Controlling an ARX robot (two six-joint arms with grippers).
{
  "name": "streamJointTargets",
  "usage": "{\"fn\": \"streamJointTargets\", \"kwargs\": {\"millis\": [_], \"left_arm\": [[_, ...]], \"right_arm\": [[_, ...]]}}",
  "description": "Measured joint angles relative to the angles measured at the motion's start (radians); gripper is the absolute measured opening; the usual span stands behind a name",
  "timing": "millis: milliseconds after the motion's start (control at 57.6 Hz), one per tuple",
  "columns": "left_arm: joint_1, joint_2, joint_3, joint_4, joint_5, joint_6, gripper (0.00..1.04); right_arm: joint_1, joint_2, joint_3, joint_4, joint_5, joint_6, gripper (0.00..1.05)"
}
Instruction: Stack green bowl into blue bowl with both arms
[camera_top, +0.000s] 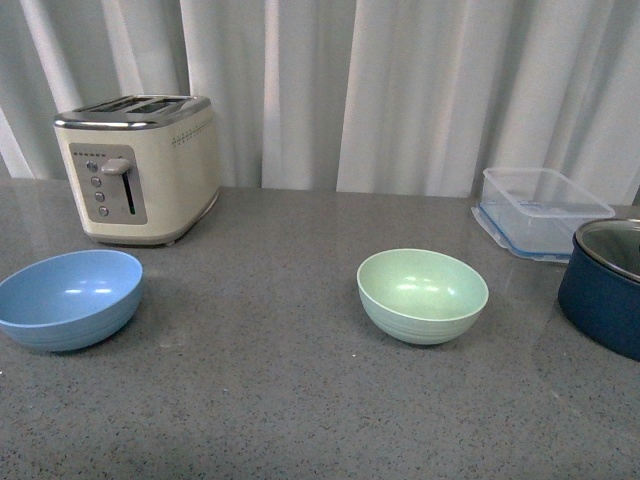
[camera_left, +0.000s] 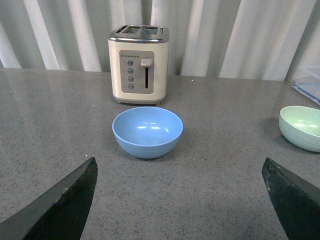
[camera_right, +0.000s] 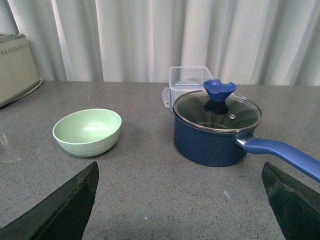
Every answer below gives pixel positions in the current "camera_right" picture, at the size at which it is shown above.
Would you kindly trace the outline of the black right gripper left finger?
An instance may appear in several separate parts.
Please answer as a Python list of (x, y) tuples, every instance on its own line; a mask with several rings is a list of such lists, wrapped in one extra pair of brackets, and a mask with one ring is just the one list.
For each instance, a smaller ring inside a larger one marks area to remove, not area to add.
[(35, 207), (0, 230), (2, 240), (80, 240), (95, 203), (99, 181), (92, 162)]

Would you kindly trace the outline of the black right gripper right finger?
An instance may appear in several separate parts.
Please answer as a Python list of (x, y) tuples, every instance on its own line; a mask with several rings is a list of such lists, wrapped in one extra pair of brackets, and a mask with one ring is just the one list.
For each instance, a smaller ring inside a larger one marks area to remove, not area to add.
[(287, 240), (320, 238), (320, 194), (266, 162), (261, 178), (269, 205)]

